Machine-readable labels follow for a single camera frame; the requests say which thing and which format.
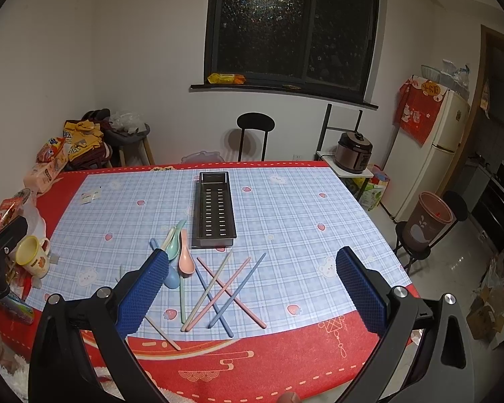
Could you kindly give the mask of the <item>cardboard box on floor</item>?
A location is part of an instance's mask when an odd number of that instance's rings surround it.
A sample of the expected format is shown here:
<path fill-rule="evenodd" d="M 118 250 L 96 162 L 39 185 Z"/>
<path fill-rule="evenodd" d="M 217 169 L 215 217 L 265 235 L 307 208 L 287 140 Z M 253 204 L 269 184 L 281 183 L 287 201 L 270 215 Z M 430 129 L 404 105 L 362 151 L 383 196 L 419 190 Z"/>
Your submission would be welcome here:
<path fill-rule="evenodd" d="M 490 341 L 504 328 L 504 288 L 485 286 L 470 306 L 466 322 L 472 337 Z"/>

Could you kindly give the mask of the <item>black round stool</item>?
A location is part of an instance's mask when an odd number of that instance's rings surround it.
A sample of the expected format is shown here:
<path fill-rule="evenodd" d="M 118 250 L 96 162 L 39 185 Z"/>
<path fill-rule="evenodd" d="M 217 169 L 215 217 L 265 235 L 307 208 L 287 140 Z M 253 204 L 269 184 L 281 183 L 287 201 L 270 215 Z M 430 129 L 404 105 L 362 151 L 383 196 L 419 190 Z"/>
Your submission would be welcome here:
<path fill-rule="evenodd" d="M 468 218 L 468 207 L 458 193 L 449 190 L 442 197 L 429 191 L 418 196 L 416 207 L 408 221 L 396 224 L 396 245 L 392 250 L 397 255 L 403 249 L 409 256 L 403 267 L 409 272 L 412 264 L 424 261 L 431 249 L 448 235 L 458 222 Z"/>

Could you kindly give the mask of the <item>grey stool with wooden legs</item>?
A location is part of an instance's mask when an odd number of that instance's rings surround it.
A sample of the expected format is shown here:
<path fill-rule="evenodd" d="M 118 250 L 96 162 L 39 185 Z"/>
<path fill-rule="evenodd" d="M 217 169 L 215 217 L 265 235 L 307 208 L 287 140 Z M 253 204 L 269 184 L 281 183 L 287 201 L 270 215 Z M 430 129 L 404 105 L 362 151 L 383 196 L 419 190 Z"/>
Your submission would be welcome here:
<path fill-rule="evenodd" d="M 151 128 L 149 127 L 149 124 L 144 125 L 145 130 L 135 132 L 134 134 L 115 131 L 111 128 L 104 131 L 104 134 L 109 141 L 109 145 L 117 152 L 121 168 L 127 166 L 124 153 L 124 149 L 127 146 L 135 146 L 137 148 L 142 166 L 154 166 L 156 164 L 148 141 Z"/>

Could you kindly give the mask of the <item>stainless steel utensil tray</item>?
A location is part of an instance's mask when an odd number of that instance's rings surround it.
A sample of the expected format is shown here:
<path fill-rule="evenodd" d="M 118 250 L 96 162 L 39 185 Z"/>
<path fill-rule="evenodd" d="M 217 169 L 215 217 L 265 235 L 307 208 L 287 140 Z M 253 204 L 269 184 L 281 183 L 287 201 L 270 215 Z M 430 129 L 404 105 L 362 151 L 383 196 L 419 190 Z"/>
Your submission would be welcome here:
<path fill-rule="evenodd" d="M 226 249 L 236 238 L 228 171 L 201 171 L 195 190 L 193 248 Z"/>

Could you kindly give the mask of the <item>snack packages stack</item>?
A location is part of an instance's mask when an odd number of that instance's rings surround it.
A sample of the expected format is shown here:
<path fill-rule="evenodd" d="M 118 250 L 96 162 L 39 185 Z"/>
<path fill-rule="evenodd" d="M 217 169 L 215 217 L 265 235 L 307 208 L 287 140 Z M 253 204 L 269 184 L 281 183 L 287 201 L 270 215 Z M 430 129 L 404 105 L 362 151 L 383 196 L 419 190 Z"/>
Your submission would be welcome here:
<path fill-rule="evenodd" d="M 69 162 L 70 146 L 64 137 L 50 138 L 36 155 L 32 169 L 23 178 L 24 186 L 33 193 L 47 192 Z"/>

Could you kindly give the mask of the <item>green soup spoon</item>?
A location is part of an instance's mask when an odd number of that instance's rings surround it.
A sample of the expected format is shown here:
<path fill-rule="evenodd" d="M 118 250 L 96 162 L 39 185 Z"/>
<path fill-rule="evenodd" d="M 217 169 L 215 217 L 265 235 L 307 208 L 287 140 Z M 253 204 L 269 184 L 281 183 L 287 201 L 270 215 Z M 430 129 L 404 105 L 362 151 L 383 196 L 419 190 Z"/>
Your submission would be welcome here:
<path fill-rule="evenodd" d="M 174 228 L 173 235 L 171 236 L 170 242 L 168 243 L 165 253 L 168 256 L 168 260 L 172 261 L 178 257 L 180 253 L 180 234 L 182 228 L 185 226 L 186 220 L 180 220 Z"/>

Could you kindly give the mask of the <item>pink soup spoon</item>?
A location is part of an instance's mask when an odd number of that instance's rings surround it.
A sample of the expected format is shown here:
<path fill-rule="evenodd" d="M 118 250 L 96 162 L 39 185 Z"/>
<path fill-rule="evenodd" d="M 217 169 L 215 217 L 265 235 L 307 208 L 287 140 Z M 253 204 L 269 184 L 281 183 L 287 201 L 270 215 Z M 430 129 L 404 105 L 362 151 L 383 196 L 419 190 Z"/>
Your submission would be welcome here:
<path fill-rule="evenodd" d="M 182 277 L 190 277 L 196 271 L 196 264 L 191 257 L 188 245 L 187 245 L 187 231 L 182 228 L 180 230 L 180 254 L 178 257 L 178 271 Z"/>

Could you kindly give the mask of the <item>beige chopstick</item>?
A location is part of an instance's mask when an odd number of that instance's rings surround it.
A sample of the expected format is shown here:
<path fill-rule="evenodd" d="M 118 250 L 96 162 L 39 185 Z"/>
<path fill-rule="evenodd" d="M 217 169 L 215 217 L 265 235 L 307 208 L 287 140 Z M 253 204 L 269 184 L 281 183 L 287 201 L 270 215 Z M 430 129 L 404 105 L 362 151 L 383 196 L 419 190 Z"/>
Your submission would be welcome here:
<path fill-rule="evenodd" d="M 151 317 L 144 316 L 144 319 L 150 324 L 150 326 L 163 338 L 165 341 L 176 351 L 181 351 L 182 348 L 171 339 L 162 328 L 156 325 L 155 321 L 152 320 Z"/>

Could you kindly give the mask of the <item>white refrigerator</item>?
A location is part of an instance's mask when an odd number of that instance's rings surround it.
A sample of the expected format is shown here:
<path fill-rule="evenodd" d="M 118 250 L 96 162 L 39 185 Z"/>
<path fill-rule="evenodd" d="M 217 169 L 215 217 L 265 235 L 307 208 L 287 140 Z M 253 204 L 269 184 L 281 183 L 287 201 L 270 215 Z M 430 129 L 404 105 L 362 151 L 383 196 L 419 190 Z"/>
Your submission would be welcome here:
<path fill-rule="evenodd" d="M 410 217 L 421 192 L 438 191 L 461 142 L 468 114 L 467 101 L 448 89 L 423 144 L 405 130 L 398 131 L 384 168 L 390 182 L 381 199 L 394 221 Z"/>

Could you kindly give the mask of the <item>clear plastic bag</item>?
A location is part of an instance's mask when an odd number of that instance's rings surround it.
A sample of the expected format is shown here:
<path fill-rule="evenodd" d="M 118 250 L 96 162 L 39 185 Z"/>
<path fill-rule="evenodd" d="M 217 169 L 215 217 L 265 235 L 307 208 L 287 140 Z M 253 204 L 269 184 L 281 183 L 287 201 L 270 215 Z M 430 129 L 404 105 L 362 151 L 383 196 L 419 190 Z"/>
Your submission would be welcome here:
<path fill-rule="evenodd" d="M 113 130 L 127 134 L 141 133 L 147 130 L 143 118 L 133 112 L 115 111 L 110 114 L 109 122 Z"/>

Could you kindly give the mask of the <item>blue plaid tablecloth red border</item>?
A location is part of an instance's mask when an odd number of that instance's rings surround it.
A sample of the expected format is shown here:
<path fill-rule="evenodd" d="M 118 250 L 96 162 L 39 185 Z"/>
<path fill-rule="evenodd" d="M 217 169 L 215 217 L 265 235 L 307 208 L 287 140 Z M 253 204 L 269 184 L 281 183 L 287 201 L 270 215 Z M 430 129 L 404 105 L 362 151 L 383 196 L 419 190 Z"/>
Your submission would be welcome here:
<path fill-rule="evenodd" d="M 65 173 L 37 201 L 47 274 L 15 291 L 92 295 L 155 247 L 194 266 L 163 286 L 127 339 L 158 386 L 198 402 L 309 397 L 349 381 L 377 342 L 336 272 L 339 249 L 392 286 L 411 280 L 367 213 L 317 163 L 205 164 Z"/>

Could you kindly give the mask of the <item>blue soup spoon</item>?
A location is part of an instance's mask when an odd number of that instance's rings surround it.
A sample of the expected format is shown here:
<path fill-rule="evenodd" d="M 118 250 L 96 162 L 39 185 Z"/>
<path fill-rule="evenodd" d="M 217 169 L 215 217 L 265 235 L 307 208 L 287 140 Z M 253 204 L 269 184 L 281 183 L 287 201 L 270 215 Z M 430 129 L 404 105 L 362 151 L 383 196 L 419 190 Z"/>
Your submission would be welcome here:
<path fill-rule="evenodd" d="M 154 238 L 150 239 L 149 244 L 152 250 L 159 248 L 158 242 Z M 180 286 L 180 277 L 177 270 L 172 266 L 168 268 L 168 274 L 165 278 L 164 285 L 169 289 L 177 289 Z"/>

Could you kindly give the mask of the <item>brown trash bin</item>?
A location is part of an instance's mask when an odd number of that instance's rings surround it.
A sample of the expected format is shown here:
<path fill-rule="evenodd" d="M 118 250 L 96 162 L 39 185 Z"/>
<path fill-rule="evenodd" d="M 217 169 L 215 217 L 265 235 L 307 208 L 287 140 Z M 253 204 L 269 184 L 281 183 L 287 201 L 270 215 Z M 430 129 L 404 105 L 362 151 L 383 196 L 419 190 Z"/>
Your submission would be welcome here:
<path fill-rule="evenodd" d="M 402 239 L 416 252 L 421 252 L 430 245 L 437 235 L 453 222 L 453 212 L 447 204 L 434 193 L 423 191 L 418 196 L 405 227 Z"/>

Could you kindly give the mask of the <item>beige soup spoon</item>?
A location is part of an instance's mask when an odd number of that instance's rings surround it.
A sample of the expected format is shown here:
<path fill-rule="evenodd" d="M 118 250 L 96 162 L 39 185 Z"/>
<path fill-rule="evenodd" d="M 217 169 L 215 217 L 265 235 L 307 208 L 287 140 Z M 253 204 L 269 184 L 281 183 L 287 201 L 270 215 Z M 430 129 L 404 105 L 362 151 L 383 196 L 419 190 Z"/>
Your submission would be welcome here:
<path fill-rule="evenodd" d="M 175 227 L 171 227 L 166 235 L 163 244 L 161 245 L 161 249 L 166 250 L 168 248 L 168 246 L 171 244 L 173 240 L 174 235 L 175 235 Z"/>

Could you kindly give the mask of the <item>white paper tags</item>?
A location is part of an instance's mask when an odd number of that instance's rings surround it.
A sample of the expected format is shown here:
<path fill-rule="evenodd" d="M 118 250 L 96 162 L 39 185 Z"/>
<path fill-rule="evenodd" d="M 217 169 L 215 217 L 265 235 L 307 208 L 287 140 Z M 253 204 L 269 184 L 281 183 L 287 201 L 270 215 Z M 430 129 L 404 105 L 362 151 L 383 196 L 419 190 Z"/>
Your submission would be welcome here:
<path fill-rule="evenodd" d="M 96 189 L 91 192 L 83 193 L 81 196 L 81 204 L 90 204 L 101 196 L 101 190 Z"/>

